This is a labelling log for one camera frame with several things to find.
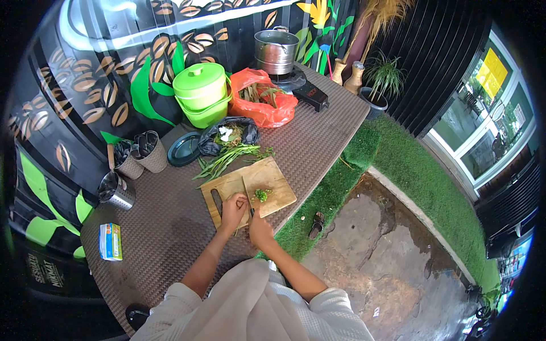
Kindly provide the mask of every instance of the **artificial grass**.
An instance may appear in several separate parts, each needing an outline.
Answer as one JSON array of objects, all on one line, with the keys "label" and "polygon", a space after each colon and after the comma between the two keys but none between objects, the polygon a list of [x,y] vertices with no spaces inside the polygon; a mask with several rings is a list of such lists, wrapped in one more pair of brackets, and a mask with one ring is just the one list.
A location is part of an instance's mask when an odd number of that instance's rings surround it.
[{"label": "artificial grass", "polygon": [[496,262],[485,259],[480,223],[451,178],[428,152],[387,116],[365,121],[381,143],[373,166],[400,188],[432,220],[472,277],[484,289],[499,282]]},{"label": "artificial grass", "polygon": [[361,173],[373,164],[432,220],[483,292],[499,283],[496,261],[485,259],[483,230],[472,208],[440,165],[397,123],[385,115],[365,121],[343,150],[342,158],[354,170],[338,159],[275,235],[294,259],[302,261],[322,236],[314,241],[308,238],[315,212],[324,213],[324,226],[328,226]]},{"label": "artificial grass", "polygon": [[[378,132],[361,125],[341,154],[354,170],[336,160],[301,207],[275,235],[277,242],[294,259],[302,261],[322,237],[321,232],[315,240],[309,239],[314,214],[317,211],[324,214],[324,227],[332,222],[351,189],[371,165],[379,140]],[[265,258],[265,255],[260,252],[256,257]]]}]

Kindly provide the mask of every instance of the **potted plant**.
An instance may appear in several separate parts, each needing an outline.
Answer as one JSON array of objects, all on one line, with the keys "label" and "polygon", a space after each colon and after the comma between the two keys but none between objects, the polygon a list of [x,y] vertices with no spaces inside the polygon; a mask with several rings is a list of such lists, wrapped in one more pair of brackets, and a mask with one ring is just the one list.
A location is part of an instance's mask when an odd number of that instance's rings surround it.
[{"label": "potted plant", "polygon": [[370,113],[366,119],[374,119],[385,111],[389,104],[385,96],[395,99],[403,89],[405,76],[403,69],[397,68],[398,59],[388,59],[383,51],[379,50],[379,57],[368,58],[368,65],[364,70],[363,78],[372,87],[362,87],[359,97],[370,106]]}]

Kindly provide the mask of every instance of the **lime green container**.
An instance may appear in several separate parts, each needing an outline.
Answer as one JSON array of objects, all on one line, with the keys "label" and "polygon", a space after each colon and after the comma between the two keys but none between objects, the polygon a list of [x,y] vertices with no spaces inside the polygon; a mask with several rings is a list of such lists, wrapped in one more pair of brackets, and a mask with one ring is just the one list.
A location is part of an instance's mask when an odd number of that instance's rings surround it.
[{"label": "lime green container", "polygon": [[182,101],[175,96],[178,104],[182,108],[182,111],[186,114],[188,120],[192,123],[194,127],[201,129],[204,129],[227,116],[228,102],[231,100],[232,97],[233,96],[230,94],[229,96],[226,96],[225,98],[219,100],[211,106],[208,106],[199,111],[192,111],[186,108],[183,105]]},{"label": "lime green container", "polygon": [[220,64],[194,64],[174,78],[175,97],[183,109],[201,111],[226,98],[226,78],[224,67]]}]

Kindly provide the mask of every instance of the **utensil holder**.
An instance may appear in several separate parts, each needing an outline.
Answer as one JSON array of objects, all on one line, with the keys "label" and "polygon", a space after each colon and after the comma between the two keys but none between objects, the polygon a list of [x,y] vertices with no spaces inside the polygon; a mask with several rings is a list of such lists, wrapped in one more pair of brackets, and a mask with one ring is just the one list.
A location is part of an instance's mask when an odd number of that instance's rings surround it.
[{"label": "utensil holder", "polygon": [[115,181],[117,182],[117,188],[114,194],[110,197],[109,200],[101,201],[101,202],[107,202],[109,204],[112,204],[116,207],[119,207],[120,209],[124,211],[128,211],[133,207],[135,200],[137,198],[137,194],[135,192],[135,189],[131,184],[127,183],[121,176],[119,176],[115,172],[110,172],[106,174],[103,178],[103,180],[100,183],[101,188],[103,186],[103,183],[108,183],[110,177],[115,177]]},{"label": "utensil holder", "polygon": [[125,175],[130,179],[137,179],[144,172],[144,167],[139,164],[132,156],[129,154],[127,159],[118,167],[115,168],[116,171]]},{"label": "utensil holder", "polygon": [[359,61],[353,63],[353,74],[345,84],[345,89],[351,91],[355,95],[358,95],[358,89],[362,86],[362,73],[364,72],[364,66]]},{"label": "utensil holder", "polygon": [[163,147],[163,144],[161,143],[161,140],[159,139],[159,135],[155,131],[152,132],[157,135],[156,146],[150,155],[142,160],[136,160],[136,162],[144,166],[152,173],[159,173],[164,170],[165,167],[167,167],[167,153]]},{"label": "utensil holder", "polygon": [[332,80],[339,85],[343,85],[343,80],[341,79],[341,72],[345,69],[347,64],[343,63],[343,61],[339,58],[336,58],[335,65],[334,65],[334,71],[332,72]]}]

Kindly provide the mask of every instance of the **brown rubber mat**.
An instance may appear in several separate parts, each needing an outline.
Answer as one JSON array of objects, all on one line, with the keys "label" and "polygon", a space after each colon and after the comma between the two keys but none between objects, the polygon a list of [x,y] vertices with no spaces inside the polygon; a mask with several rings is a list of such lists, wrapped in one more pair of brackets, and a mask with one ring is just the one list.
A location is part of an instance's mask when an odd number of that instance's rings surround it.
[{"label": "brown rubber mat", "polygon": [[[273,147],[275,160],[294,190],[296,203],[268,216],[278,231],[301,206],[362,124],[369,107],[357,96],[307,67],[310,82],[329,96],[330,108],[321,113],[299,103],[294,119],[275,129],[261,129],[260,145]],[[175,127],[162,138],[165,150],[180,137]],[[237,160],[224,174],[248,165]],[[133,329],[125,318],[131,303],[156,306],[167,288],[182,279],[215,233],[215,227],[199,189],[203,180],[192,181],[200,172],[197,162],[182,168],[168,165],[153,174],[145,170],[133,184],[136,202],[129,211],[100,205],[85,221],[81,241],[104,299],[125,331]],[[98,251],[99,225],[121,226],[123,260],[102,260]],[[213,280],[240,261],[253,257],[246,229],[228,242]]]}]

